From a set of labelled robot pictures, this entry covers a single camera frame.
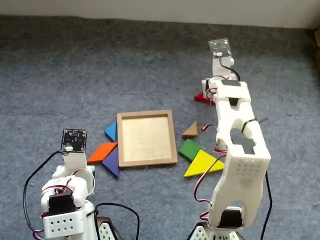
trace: wooden frame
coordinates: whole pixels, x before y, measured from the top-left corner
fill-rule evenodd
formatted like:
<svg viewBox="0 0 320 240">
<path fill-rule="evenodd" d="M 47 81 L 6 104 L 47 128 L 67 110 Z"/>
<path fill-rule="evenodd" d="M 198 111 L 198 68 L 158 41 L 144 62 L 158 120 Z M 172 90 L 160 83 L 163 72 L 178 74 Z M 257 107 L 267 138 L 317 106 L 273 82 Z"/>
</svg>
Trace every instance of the wooden frame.
<svg viewBox="0 0 320 240">
<path fill-rule="evenodd" d="M 178 162 L 171 110 L 117 114 L 119 167 Z"/>
</svg>

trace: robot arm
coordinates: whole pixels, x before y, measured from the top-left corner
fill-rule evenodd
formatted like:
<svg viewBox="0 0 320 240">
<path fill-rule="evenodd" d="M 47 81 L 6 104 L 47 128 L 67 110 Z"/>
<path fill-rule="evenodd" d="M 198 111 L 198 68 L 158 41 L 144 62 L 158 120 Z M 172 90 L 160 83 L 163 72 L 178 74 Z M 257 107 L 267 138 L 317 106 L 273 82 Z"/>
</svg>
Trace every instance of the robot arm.
<svg viewBox="0 0 320 240">
<path fill-rule="evenodd" d="M 94 166 L 87 166 L 87 131 L 64 129 L 64 165 L 57 167 L 41 192 L 45 239 L 97 240 L 94 205 L 87 200 L 95 186 Z"/>
<path fill-rule="evenodd" d="M 256 217 L 271 156 L 255 119 L 247 84 L 237 79 L 239 76 L 230 69 L 234 60 L 228 40 L 210 41 L 209 46 L 213 55 L 213 77 L 202 81 L 203 97 L 215 102 L 216 143 L 226 151 L 226 158 L 208 205 L 208 226 L 213 231 L 212 238 L 234 238 L 231 233 L 250 227 Z M 232 129 L 239 129 L 243 136 L 231 138 Z M 232 206 L 236 202 L 242 206 Z"/>
</svg>

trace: green square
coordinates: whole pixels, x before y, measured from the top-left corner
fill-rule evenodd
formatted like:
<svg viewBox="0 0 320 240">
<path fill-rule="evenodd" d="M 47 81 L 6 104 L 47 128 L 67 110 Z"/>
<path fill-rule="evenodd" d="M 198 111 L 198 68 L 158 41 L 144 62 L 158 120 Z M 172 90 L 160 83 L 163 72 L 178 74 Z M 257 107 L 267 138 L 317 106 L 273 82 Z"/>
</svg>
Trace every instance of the green square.
<svg viewBox="0 0 320 240">
<path fill-rule="evenodd" d="M 191 162 L 195 159 L 196 155 L 198 154 L 199 150 L 201 149 L 200 145 L 195 141 L 190 139 L 185 140 L 182 146 L 179 149 L 179 154 L 181 154 L 186 159 L 190 160 Z"/>
</svg>

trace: blue triangle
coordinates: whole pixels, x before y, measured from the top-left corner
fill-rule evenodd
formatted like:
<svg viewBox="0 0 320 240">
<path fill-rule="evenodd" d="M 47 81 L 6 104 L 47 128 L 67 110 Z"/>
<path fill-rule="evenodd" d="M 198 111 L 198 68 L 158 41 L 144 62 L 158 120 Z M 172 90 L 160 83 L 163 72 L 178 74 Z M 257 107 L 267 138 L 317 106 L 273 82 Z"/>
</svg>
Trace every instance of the blue triangle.
<svg viewBox="0 0 320 240">
<path fill-rule="evenodd" d="M 116 141 L 116 131 L 117 131 L 117 122 L 114 122 L 110 126 L 106 127 L 106 129 L 104 130 L 104 133 L 113 142 L 115 142 Z"/>
<path fill-rule="evenodd" d="M 118 147 L 113 149 L 112 152 L 105 157 L 102 165 L 109 169 L 116 177 L 119 177 Z"/>
</svg>

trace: white wall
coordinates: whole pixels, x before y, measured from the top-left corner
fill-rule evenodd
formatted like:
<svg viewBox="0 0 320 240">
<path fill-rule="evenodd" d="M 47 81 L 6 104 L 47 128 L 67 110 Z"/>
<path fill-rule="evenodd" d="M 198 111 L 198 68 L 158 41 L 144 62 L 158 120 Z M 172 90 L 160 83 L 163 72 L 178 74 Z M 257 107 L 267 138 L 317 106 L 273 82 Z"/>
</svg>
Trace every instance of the white wall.
<svg viewBox="0 0 320 240">
<path fill-rule="evenodd" d="M 320 0 L 0 0 L 0 14 L 316 28 Z"/>
</svg>

